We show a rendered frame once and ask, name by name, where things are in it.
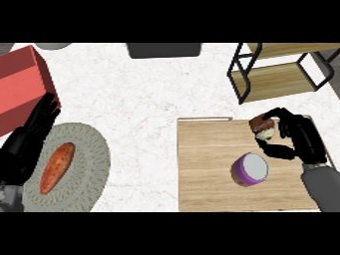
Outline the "wooden tray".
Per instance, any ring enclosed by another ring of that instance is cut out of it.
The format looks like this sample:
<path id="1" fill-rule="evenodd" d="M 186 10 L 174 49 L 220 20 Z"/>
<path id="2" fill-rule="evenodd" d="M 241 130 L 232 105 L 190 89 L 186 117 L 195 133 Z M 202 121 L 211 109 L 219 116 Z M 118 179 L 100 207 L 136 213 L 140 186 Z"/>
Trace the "wooden tray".
<path id="1" fill-rule="evenodd" d="M 267 177 L 242 187 L 230 167 L 248 152 L 261 153 L 247 120 L 180 119 L 176 124 L 177 207 L 180 211 L 315 210 L 300 180 L 301 161 L 267 157 Z"/>

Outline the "purple can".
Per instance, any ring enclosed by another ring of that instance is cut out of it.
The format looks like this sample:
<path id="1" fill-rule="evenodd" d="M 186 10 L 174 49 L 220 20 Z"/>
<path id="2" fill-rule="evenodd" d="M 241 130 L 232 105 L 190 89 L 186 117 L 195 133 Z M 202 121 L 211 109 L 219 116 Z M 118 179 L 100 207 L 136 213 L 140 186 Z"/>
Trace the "purple can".
<path id="1" fill-rule="evenodd" d="M 267 176 L 267 163 L 263 157 L 248 152 L 230 166 L 230 177 L 239 186 L 251 186 L 263 182 Z"/>

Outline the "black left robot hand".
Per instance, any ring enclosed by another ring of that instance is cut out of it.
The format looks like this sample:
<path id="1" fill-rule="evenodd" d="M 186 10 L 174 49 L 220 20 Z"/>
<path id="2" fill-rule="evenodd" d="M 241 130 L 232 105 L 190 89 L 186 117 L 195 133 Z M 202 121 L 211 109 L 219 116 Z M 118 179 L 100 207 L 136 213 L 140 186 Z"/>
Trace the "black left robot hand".
<path id="1" fill-rule="evenodd" d="M 54 95 L 40 99 L 20 127 L 10 133 L 0 147 L 0 186 L 22 185 L 29 179 L 56 116 L 60 112 Z"/>

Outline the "red box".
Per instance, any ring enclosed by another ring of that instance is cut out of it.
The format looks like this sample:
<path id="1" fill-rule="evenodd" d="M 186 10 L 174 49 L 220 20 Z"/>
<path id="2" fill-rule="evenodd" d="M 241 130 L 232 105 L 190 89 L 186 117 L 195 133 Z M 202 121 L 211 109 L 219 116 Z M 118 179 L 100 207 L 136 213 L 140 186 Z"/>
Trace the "red box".
<path id="1" fill-rule="evenodd" d="M 49 68 L 28 45 L 0 55 L 0 136 L 25 123 L 46 93 L 56 94 Z"/>

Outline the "brown cupcake with cream frosting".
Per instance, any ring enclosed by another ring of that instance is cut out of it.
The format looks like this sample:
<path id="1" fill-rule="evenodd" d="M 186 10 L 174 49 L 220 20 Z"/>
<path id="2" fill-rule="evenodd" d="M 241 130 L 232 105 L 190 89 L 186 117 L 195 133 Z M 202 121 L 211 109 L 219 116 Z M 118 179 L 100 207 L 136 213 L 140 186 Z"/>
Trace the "brown cupcake with cream frosting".
<path id="1" fill-rule="evenodd" d="M 275 124 L 272 119 L 263 119 L 261 115 L 248 121 L 250 130 L 254 137 L 260 140 L 269 140 L 275 134 Z"/>

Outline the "round grey woven placemat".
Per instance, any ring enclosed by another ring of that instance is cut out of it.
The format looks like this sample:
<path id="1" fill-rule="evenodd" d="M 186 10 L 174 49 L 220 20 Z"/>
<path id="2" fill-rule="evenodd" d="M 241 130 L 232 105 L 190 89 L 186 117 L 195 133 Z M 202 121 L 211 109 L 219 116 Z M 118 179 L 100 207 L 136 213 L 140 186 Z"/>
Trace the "round grey woven placemat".
<path id="1" fill-rule="evenodd" d="M 40 193 L 44 166 L 56 148 L 75 146 L 69 168 L 47 194 Z M 53 126 L 47 135 L 37 167 L 22 190 L 26 212 L 90 212 L 109 176 L 109 148 L 99 131 L 80 123 Z"/>

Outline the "dark grey rectangular appliance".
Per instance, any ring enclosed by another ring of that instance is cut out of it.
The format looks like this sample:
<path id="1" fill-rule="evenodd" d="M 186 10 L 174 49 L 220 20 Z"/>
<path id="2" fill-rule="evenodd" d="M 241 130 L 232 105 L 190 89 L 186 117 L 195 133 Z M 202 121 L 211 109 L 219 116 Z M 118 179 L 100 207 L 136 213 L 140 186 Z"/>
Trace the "dark grey rectangular appliance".
<path id="1" fill-rule="evenodd" d="M 128 43 L 133 59 L 196 57 L 201 43 Z"/>

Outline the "grey round object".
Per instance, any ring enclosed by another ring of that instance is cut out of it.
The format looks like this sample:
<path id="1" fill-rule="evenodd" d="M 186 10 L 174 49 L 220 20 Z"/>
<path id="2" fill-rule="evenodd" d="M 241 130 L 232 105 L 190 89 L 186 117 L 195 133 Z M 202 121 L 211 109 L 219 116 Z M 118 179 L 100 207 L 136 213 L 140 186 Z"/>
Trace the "grey round object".
<path id="1" fill-rule="evenodd" d="M 71 43 L 35 43 L 35 46 L 41 50 L 49 50 L 49 51 L 54 51 L 54 50 L 63 49 L 69 45 L 71 45 Z"/>

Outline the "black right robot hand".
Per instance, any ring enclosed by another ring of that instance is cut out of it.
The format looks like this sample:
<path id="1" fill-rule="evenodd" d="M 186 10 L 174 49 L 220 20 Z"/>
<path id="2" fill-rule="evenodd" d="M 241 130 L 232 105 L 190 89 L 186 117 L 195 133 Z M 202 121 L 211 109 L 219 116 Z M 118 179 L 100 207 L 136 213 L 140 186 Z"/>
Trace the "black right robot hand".
<path id="1" fill-rule="evenodd" d="M 292 147 L 282 144 L 270 144 L 263 139 L 256 138 L 256 143 L 269 157 L 288 159 L 298 157 L 304 164 L 325 163 L 325 148 L 315 125 L 303 115 L 294 115 L 285 108 L 275 108 L 254 118 L 256 124 L 250 123 L 250 128 L 257 131 L 263 123 L 278 117 L 279 137 L 291 138 Z"/>

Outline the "orange sweet potato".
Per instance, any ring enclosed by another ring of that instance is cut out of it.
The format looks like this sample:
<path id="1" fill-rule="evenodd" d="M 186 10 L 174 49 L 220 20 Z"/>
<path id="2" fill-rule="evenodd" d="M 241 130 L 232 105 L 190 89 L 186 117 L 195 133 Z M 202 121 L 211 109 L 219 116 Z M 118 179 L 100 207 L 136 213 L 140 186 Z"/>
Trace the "orange sweet potato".
<path id="1" fill-rule="evenodd" d="M 40 179 L 40 193 L 47 194 L 57 184 L 72 162 L 75 145 L 63 143 L 50 155 Z"/>

